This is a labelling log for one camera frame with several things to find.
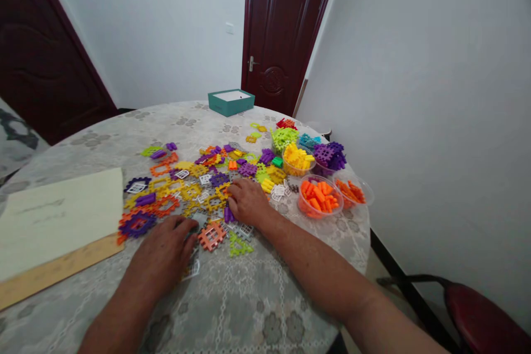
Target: green triangle block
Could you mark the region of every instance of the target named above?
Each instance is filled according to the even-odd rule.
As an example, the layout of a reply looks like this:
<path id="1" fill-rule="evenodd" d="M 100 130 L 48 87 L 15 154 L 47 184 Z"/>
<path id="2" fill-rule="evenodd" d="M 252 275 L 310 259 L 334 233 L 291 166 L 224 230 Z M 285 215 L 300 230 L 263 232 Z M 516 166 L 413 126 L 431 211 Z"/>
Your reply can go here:
<path id="1" fill-rule="evenodd" d="M 233 258 L 234 256 L 240 256 L 241 254 L 254 252 L 254 249 L 251 245 L 239 238 L 232 231 L 229 232 L 229 239 L 231 241 L 229 252 L 231 258 Z"/>

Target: white wall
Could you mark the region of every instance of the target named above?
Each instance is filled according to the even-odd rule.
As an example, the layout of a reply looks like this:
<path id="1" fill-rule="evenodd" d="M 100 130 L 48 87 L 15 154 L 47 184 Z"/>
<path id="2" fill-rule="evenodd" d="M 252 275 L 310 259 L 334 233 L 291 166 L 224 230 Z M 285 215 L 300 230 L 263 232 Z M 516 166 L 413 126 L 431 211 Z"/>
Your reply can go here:
<path id="1" fill-rule="evenodd" d="M 245 0 L 61 3 L 117 107 L 240 88 Z"/>
<path id="2" fill-rule="evenodd" d="M 407 273 L 531 332 L 530 103 L 531 0 L 335 0 L 298 118 L 332 126 Z"/>

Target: wooden door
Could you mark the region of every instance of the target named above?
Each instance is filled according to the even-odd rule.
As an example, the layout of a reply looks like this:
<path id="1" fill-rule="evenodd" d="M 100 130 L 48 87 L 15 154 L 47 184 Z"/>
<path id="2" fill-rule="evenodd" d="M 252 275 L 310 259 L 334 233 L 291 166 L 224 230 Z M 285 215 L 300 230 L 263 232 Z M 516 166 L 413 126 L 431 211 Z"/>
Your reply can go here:
<path id="1" fill-rule="evenodd" d="M 327 0 L 246 1 L 242 89 L 292 115 Z"/>
<path id="2" fill-rule="evenodd" d="M 0 0 L 0 97 L 49 144 L 116 114 L 58 0 Z"/>

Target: round table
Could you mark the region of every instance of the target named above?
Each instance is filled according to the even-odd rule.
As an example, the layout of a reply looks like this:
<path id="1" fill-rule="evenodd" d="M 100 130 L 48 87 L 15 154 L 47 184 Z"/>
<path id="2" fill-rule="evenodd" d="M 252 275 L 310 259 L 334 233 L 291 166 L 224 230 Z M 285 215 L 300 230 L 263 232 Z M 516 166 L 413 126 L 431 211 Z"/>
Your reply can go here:
<path id="1" fill-rule="evenodd" d="M 124 185 L 133 177 L 149 176 L 152 161 L 140 152 L 150 145 L 175 142 L 180 160 L 190 161 L 200 156 L 200 147 L 228 142 L 260 155 L 262 148 L 270 148 L 270 133 L 248 143 L 245 137 L 256 131 L 250 124 L 275 128 L 283 117 L 254 107 L 227 118 L 211 111 L 206 101 L 132 111 L 74 134 L 33 159 L 0 190 L 0 211 L 10 193 L 110 168 L 122 168 Z M 300 122 L 296 126 L 301 133 L 318 135 Z M 364 273 L 370 247 L 366 207 L 315 221 L 303 216 L 296 199 L 284 196 L 271 203 Z M 130 238 L 119 254 L 2 311 L 0 352 L 75 352 L 141 241 Z M 251 246 L 253 253 L 232 259 L 228 242 L 212 253 L 201 249 L 200 274 L 159 303 L 141 352 L 326 352 L 339 325 L 315 307 L 257 231 Z"/>

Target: door handle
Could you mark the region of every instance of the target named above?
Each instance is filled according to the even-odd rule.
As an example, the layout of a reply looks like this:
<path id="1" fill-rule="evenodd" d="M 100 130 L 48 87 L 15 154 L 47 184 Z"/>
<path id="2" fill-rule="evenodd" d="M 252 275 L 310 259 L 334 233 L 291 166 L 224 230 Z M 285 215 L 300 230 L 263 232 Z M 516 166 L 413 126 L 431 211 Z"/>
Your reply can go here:
<path id="1" fill-rule="evenodd" d="M 249 64 L 249 72 L 253 71 L 253 65 L 260 65 L 259 63 L 254 62 L 254 57 L 252 55 L 247 61 L 247 63 Z"/>

